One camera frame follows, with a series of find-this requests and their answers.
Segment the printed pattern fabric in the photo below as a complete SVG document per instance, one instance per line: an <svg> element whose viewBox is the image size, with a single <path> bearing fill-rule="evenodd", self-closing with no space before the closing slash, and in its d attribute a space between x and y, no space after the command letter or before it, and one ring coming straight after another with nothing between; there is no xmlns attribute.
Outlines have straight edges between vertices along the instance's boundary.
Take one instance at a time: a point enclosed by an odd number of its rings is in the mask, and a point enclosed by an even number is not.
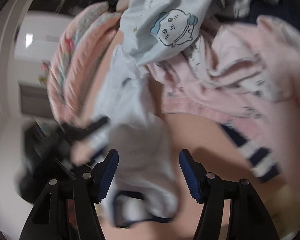
<svg viewBox="0 0 300 240"><path fill-rule="evenodd" d="M59 123L71 123L80 115L94 74L117 33L121 14L107 10L106 2L87 7L60 38L47 85L52 113Z"/></svg>
<svg viewBox="0 0 300 240"><path fill-rule="evenodd" d="M137 66L175 56L198 37L211 2L131 0L120 23L124 51Z"/></svg>
<svg viewBox="0 0 300 240"><path fill-rule="evenodd" d="M202 28L182 53L147 64L164 85L162 111L231 122L251 171L261 181L280 172L300 197L300 32L266 16Z"/></svg>
<svg viewBox="0 0 300 240"><path fill-rule="evenodd" d="M231 123L220 124L220 127L231 138L242 157L250 162L251 172L261 182L268 182L280 174L271 149L260 147L256 142L245 138Z"/></svg>

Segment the black fabric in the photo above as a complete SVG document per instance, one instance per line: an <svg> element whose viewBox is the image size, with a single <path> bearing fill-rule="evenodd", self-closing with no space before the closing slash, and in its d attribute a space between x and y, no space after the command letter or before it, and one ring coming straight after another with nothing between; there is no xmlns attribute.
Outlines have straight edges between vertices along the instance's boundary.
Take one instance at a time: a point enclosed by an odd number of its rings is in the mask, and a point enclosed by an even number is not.
<svg viewBox="0 0 300 240"><path fill-rule="evenodd" d="M264 157L270 153L270 149L261 147L250 158L252 166L255 167Z"/></svg>
<svg viewBox="0 0 300 240"><path fill-rule="evenodd" d="M151 218L149 218L149 219L142 220L142 221L126 221L126 223L124 225L119 225L118 222L116 221L116 213L117 213L117 208L118 208L117 198L121 195L125 195L125 196L128 196L130 198L136 198L136 199L141 199L143 201L146 201L145 196L140 192L127 191L127 190L122 190L122 191L118 192L117 195L114 197L114 200L113 200L114 220L115 220L114 223L115 223L115 226L118 227L118 228L129 228L131 225L133 225L135 223L138 223L138 222L143 222L143 221L154 221L154 222L158 222L158 223L168 223L174 218L174 217L171 217L171 218L156 217L156 216L149 213L149 215L151 216Z"/></svg>
<svg viewBox="0 0 300 240"><path fill-rule="evenodd" d="M253 0L251 3L251 11L246 18L226 18L216 16L220 22L244 22L255 24L260 15L270 15L281 18L282 20L290 23L297 30L300 31L300 12L290 0L280 0L278 5L270 5L263 0Z"/></svg>
<svg viewBox="0 0 300 240"><path fill-rule="evenodd" d="M64 132L71 141L81 141L87 138L90 134L98 130L101 126L104 126L109 121L107 116L100 118L98 121L91 123L85 128L76 127L68 123L61 124Z"/></svg>
<svg viewBox="0 0 300 240"><path fill-rule="evenodd" d="M259 177L258 179L260 179L261 182L265 183L273 179L274 177L278 176L279 174L280 171L278 169L278 165L274 165L264 176Z"/></svg>
<svg viewBox="0 0 300 240"><path fill-rule="evenodd" d="M63 146L68 143L61 127L47 137L38 124L25 131L24 142L26 174L20 179L18 189L24 200L34 204L50 179L69 179L60 161L70 161L70 147Z"/></svg>
<svg viewBox="0 0 300 240"><path fill-rule="evenodd" d="M247 140L235 129L231 129L228 126L223 124L221 124L220 126L227 133L227 135L232 139L232 141L235 143L237 147L241 147L247 142Z"/></svg>

